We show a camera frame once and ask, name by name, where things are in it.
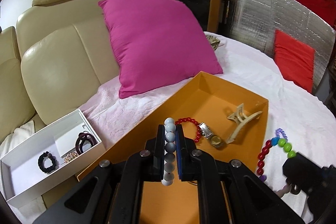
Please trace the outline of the metal wrist watch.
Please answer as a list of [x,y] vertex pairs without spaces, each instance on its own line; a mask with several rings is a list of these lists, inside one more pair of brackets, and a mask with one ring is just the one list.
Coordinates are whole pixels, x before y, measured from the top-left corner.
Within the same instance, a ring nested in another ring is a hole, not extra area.
[[222,140],[222,138],[214,134],[209,126],[206,125],[204,122],[200,123],[198,127],[201,130],[202,136],[208,140],[210,145],[215,148],[221,148],[224,145],[224,141]]

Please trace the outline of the beige hair claw clip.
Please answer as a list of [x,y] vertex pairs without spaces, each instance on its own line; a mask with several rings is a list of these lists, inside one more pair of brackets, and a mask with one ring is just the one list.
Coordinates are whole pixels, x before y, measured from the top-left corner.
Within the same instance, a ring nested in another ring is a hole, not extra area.
[[236,111],[231,113],[227,119],[234,121],[236,123],[236,129],[230,134],[230,136],[226,139],[226,143],[230,144],[235,141],[237,138],[239,132],[242,130],[242,128],[249,123],[250,121],[258,118],[263,113],[262,110],[257,111],[250,116],[247,116],[244,112],[244,104],[241,103],[239,106],[237,106]]

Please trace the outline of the white jewelry box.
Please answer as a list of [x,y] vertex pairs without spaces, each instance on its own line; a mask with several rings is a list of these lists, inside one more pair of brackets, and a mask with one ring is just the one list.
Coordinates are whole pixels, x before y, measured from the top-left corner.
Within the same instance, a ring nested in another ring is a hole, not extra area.
[[[86,143],[83,153],[69,163],[65,156],[76,152],[80,132],[88,131],[97,144]],[[1,158],[1,187],[8,204],[19,208],[80,172],[105,151],[102,140],[80,110],[52,122]]]

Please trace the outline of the orange cardboard box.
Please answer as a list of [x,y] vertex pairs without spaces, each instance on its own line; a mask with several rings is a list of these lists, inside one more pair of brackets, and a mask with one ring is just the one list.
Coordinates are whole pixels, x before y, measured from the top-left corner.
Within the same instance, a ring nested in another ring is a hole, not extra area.
[[[184,87],[156,108],[142,122],[130,130],[100,159],[113,163],[126,160],[144,149],[148,139],[156,136],[158,125],[167,117],[194,118],[204,122],[215,134],[226,140],[236,128],[227,117],[244,104],[246,115],[262,110],[262,114],[247,123],[235,141],[223,149],[216,149],[205,139],[197,147],[215,159],[238,159],[251,171],[257,167],[257,156],[264,144],[269,101],[251,89],[229,81],[199,73]],[[143,186],[140,223],[199,223],[197,187],[181,182],[177,177],[171,186],[160,182],[146,182]]]

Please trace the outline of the dark red bangle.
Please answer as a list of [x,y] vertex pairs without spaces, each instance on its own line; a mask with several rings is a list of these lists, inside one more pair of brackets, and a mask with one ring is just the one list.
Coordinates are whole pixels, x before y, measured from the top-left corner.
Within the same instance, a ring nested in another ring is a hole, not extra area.
[[78,155],[81,155],[84,152],[83,147],[86,143],[89,143],[90,146],[93,147],[97,144],[97,141],[88,131],[80,132],[75,142],[75,149]]

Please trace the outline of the small red pillow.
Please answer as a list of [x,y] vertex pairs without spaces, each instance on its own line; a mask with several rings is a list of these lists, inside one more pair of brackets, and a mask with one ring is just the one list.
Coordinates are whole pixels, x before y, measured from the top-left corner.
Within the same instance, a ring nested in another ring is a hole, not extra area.
[[280,30],[275,31],[274,61],[285,80],[311,93],[315,50]]

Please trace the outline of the magenta pillow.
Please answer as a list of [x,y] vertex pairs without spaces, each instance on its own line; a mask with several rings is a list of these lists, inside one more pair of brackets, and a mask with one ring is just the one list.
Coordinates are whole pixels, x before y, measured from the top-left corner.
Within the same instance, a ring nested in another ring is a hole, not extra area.
[[98,2],[125,99],[223,69],[191,10],[176,0]]

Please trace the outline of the patterned beige cloth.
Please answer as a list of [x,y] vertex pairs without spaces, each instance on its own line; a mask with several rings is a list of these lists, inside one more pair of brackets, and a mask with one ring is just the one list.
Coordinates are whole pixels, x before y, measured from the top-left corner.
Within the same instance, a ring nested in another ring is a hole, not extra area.
[[226,45],[226,39],[221,40],[218,37],[213,36],[213,35],[206,35],[206,38],[214,51],[216,51],[219,47]]

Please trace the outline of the beige leather headboard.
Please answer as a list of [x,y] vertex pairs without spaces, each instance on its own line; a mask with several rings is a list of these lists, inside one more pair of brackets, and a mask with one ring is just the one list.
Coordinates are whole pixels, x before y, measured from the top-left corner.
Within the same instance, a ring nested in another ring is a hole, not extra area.
[[80,108],[118,76],[102,0],[33,0],[1,32],[1,139]]

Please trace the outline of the silver foil insulation panel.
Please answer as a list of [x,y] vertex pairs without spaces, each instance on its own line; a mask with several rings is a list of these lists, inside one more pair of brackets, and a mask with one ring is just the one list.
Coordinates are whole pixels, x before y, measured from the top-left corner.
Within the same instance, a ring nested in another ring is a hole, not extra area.
[[295,0],[230,0],[230,38],[274,57],[275,31],[280,30],[315,50],[313,91],[317,91],[331,58],[335,30]]

